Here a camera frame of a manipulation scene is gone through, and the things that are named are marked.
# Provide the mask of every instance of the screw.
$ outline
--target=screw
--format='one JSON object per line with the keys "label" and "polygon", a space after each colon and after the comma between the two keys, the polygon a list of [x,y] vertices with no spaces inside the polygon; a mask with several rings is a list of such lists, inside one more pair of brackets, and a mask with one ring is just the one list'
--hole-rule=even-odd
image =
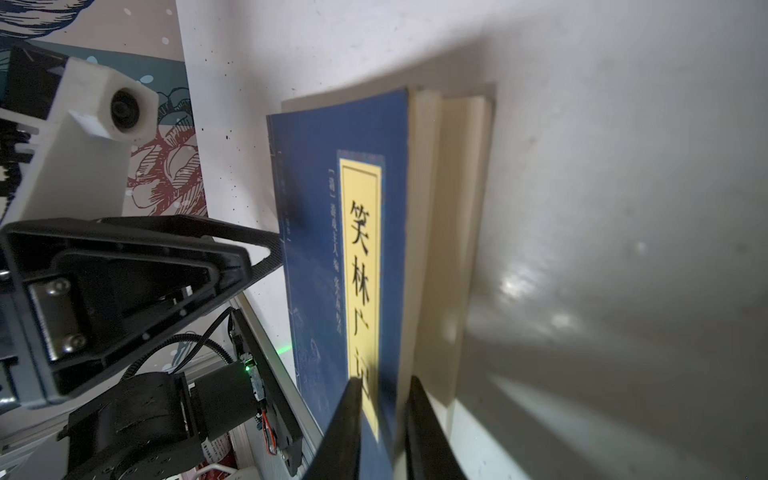
{"label": "screw", "polygon": [[66,353],[76,352],[83,348],[86,343],[88,343],[88,339],[85,338],[85,335],[82,333],[75,333],[64,340],[64,351]]}
{"label": "screw", "polygon": [[71,287],[72,284],[69,283],[69,280],[62,277],[46,283],[45,292],[50,296],[60,296],[67,293]]}

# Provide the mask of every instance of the table surface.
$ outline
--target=table surface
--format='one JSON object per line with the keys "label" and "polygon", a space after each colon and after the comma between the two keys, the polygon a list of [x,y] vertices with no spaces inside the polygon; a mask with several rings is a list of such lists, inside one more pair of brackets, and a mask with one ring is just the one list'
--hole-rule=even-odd
{"label": "table surface", "polygon": [[[276,231],[265,116],[288,99],[494,98],[451,430],[470,478],[768,472],[768,5],[177,7],[214,218]],[[282,273],[248,295],[289,348]]]}

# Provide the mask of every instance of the book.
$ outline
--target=book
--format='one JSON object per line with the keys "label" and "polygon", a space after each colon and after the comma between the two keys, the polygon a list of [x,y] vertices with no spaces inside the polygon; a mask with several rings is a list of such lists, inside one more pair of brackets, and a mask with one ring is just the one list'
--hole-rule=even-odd
{"label": "book", "polygon": [[[435,91],[401,88],[267,118],[296,384],[325,431],[348,378],[362,377],[360,478],[391,478],[393,465],[403,465],[416,344],[437,348],[428,337],[440,328],[439,313],[430,313],[438,319],[417,339],[425,278],[434,270],[430,231],[435,192],[442,191],[435,183],[445,176],[438,155],[443,108],[452,118],[463,115],[465,124],[468,112],[490,111],[484,98],[470,104],[474,109],[464,108],[465,101],[444,102]],[[487,131],[480,117],[469,121]],[[455,134],[457,122],[445,125]],[[458,147],[447,164],[461,163],[471,150],[446,147]],[[468,225],[473,222],[476,229],[474,217]],[[452,354],[458,351],[460,343]]]}

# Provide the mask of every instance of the yellow label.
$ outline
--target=yellow label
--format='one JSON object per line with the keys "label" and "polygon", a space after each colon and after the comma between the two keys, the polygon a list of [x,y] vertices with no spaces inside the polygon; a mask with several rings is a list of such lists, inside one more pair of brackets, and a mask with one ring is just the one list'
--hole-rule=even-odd
{"label": "yellow label", "polygon": [[339,160],[346,359],[349,377],[362,378],[362,411],[379,441],[379,271],[381,268],[382,169]]}

